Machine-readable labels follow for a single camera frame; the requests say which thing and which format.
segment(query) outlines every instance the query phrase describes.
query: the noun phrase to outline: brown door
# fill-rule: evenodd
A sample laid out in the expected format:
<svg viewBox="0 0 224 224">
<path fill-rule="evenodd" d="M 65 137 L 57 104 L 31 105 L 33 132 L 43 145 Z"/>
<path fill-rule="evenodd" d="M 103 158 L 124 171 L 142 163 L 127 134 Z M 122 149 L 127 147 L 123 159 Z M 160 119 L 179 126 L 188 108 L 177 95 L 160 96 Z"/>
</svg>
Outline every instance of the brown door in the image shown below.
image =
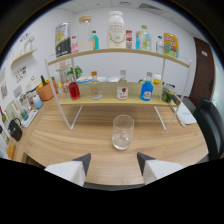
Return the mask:
<svg viewBox="0 0 224 224">
<path fill-rule="evenodd" d="M 197 65 L 189 99 L 195 106 L 197 106 L 201 97 L 210 99 L 212 95 L 215 66 L 209 44 L 198 38 L 194 38 L 194 41 L 196 46 Z"/>
</svg>

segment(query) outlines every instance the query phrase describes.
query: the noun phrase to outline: black chair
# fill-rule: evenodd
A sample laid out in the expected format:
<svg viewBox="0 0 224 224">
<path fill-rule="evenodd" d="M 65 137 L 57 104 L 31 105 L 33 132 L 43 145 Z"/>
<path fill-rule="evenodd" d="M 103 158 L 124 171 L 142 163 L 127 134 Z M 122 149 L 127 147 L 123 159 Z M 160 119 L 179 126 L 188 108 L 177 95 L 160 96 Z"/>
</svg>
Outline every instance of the black chair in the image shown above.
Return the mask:
<svg viewBox="0 0 224 224">
<path fill-rule="evenodd" d="M 224 152 L 224 122 L 217 108 L 210 100 L 201 98 L 193 116 L 204 135 L 209 152 L 198 163 L 222 158 Z"/>
</svg>

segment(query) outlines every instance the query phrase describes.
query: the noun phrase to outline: wooden table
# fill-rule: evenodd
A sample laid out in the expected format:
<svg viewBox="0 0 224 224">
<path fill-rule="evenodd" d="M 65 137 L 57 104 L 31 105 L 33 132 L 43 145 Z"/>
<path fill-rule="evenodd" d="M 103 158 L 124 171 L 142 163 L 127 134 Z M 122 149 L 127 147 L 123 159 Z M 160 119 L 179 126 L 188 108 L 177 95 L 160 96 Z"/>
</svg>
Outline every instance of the wooden table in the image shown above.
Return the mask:
<svg viewBox="0 0 224 224">
<path fill-rule="evenodd" d="M 72 123 L 79 107 L 63 105 Z M 164 123 L 173 111 L 157 107 Z M 120 114 L 134 118 L 134 137 L 130 146 L 119 151 L 112 145 L 112 122 Z M 176 162 L 184 167 L 193 165 L 207 153 L 207 145 L 197 124 L 182 127 L 175 118 L 164 131 L 153 106 L 84 106 L 73 128 L 66 126 L 55 99 L 44 102 L 43 108 L 17 145 L 14 160 L 24 162 L 26 155 L 43 166 L 71 161 L 91 153 L 86 182 L 104 185 L 143 184 L 137 152 L 158 160 Z"/>
</svg>

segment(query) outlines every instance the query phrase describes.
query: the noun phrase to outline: clear drinking glass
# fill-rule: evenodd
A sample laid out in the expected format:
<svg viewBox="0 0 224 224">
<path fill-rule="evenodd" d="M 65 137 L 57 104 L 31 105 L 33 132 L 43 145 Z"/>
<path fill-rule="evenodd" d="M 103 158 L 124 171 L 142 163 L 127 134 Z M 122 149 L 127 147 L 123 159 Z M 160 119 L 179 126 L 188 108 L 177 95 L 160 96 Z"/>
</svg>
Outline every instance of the clear drinking glass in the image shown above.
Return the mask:
<svg viewBox="0 0 224 224">
<path fill-rule="evenodd" d="M 112 142 L 116 149 L 124 150 L 130 145 L 134 132 L 134 119 L 119 115 L 113 120 Z"/>
</svg>

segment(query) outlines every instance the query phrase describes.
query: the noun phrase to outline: shelf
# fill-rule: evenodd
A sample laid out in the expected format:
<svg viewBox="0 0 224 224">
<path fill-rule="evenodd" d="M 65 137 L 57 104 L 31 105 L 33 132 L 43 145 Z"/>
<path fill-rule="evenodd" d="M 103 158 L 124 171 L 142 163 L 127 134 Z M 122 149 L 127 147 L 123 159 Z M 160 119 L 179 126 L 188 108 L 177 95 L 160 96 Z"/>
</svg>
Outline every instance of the shelf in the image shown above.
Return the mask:
<svg viewBox="0 0 224 224">
<path fill-rule="evenodd" d="M 36 48 L 36 49 L 33 49 L 32 51 L 26 52 L 26 53 L 20 55 L 19 57 L 15 58 L 14 61 L 12 62 L 12 64 L 11 64 L 11 66 L 12 66 L 14 63 L 16 63 L 17 61 L 19 61 L 20 59 L 26 57 L 27 55 L 32 54 L 32 53 L 33 53 L 34 51 L 36 51 L 36 50 L 37 50 L 37 48 Z"/>
<path fill-rule="evenodd" d="M 61 105 L 79 105 L 79 106 L 167 106 L 176 107 L 177 105 L 171 101 L 170 103 L 163 102 L 160 97 L 162 95 L 162 86 L 154 85 L 152 98 L 150 101 L 140 99 L 142 84 L 129 82 L 128 99 L 118 100 L 116 98 L 117 83 L 103 82 L 101 83 L 103 97 L 99 100 L 93 100 L 90 93 L 89 83 L 78 84 L 81 97 L 77 100 L 72 100 L 68 92 L 61 100 Z"/>
<path fill-rule="evenodd" d="M 56 69 L 56 71 L 61 71 L 61 70 L 65 69 L 65 68 L 68 68 L 69 66 L 71 66 L 71 65 L 66 65 L 63 68 L 58 68 L 58 69 Z"/>
<path fill-rule="evenodd" d="M 92 51 L 84 51 L 84 52 L 79 52 L 76 54 L 66 54 L 63 55 L 61 57 L 58 57 L 56 60 L 53 60 L 51 62 L 48 63 L 48 65 L 52 65 L 54 63 L 60 62 L 62 60 L 67 60 L 70 58 L 75 58 L 75 57 L 80 57 L 80 56 L 84 56 L 84 55 L 91 55 L 91 54 L 101 54 L 101 53 L 135 53 L 135 54 L 144 54 L 144 55 L 151 55 L 151 56 L 155 56 L 155 57 L 159 57 L 159 58 L 164 58 L 173 62 L 176 62 L 177 64 L 183 65 L 187 68 L 189 68 L 189 65 L 168 55 L 164 55 L 164 54 L 158 54 L 155 52 L 151 52 L 151 51 L 144 51 L 144 50 L 136 50 L 136 49 L 123 49 L 123 48 L 110 48 L 110 49 L 98 49 L 98 50 L 92 50 Z"/>
</svg>

